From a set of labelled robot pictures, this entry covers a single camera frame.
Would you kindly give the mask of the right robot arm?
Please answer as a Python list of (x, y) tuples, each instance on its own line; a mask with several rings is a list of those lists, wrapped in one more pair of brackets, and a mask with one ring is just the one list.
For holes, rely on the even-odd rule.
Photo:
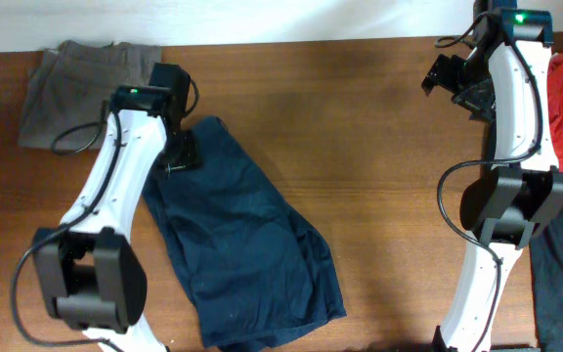
[(477, 1), (474, 20), (459, 37), (467, 58), (440, 55), (421, 88), (449, 91), (454, 104), (490, 124), (490, 154), (451, 166), (439, 182), (474, 165), (481, 177), (463, 192), (460, 222), (439, 210), (467, 245), (446, 318), (436, 328), (434, 351), (488, 351), (505, 283), (531, 239), (563, 208), (563, 171), (555, 153), (548, 114), (547, 74), (552, 56), (550, 12), (520, 8), (514, 1)]

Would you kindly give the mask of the navy blue shorts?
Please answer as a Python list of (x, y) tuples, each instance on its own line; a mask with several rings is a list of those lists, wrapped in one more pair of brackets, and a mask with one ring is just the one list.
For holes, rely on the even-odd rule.
[(334, 261), (217, 116), (191, 128), (200, 167), (151, 176), (143, 198), (204, 347), (279, 347), (346, 315)]

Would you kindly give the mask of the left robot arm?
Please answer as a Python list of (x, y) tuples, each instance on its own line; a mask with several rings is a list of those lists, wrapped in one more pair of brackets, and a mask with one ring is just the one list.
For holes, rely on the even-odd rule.
[(131, 228), (150, 175), (200, 166), (181, 128), (198, 90), (178, 65), (156, 64), (146, 86), (120, 86), (99, 127), (105, 134), (78, 198), (55, 229), (40, 228), (24, 255), (34, 262), (47, 314), (105, 351), (164, 351), (144, 316), (148, 280)]

